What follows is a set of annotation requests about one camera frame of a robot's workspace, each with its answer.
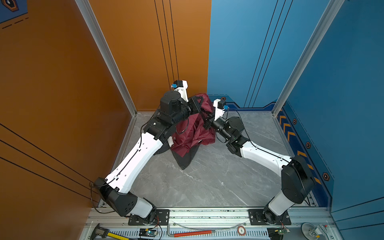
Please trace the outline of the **maroon cloth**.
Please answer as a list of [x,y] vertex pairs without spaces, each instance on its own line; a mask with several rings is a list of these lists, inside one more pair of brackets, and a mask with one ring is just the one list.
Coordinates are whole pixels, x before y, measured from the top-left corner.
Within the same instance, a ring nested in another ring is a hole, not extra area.
[[204,124],[209,114],[214,112],[214,106],[207,94],[197,94],[196,97],[203,97],[202,111],[189,116],[185,121],[177,125],[177,133],[173,134],[173,145],[171,150],[179,156],[184,157],[192,147],[198,145],[210,145],[215,143],[215,130],[205,129]]

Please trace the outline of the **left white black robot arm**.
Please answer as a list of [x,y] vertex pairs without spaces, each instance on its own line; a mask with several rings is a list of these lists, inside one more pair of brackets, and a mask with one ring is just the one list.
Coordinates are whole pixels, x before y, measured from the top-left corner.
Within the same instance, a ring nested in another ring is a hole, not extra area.
[[203,97],[187,100],[176,90],[168,91],[160,100],[153,116],[141,127],[140,138],[125,159],[105,178],[91,184],[100,198],[121,217],[135,215],[151,223],[156,217],[156,206],[130,192],[137,176],[177,131],[177,125],[202,110]]

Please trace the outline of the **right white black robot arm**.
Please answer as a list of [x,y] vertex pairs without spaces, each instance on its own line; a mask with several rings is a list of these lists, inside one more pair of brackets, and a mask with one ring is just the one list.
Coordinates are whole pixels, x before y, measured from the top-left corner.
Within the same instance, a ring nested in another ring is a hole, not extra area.
[[309,197],[316,180],[304,157],[285,156],[256,145],[243,136],[245,126],[240,116],[224,120],[211,114],[204,119],[204,124],[206,129],[214,130],[225,139],[232,154],[252,160],[281,178],[281,190],[263,209],[264,222],[269,225],[280,223],[290,207]]

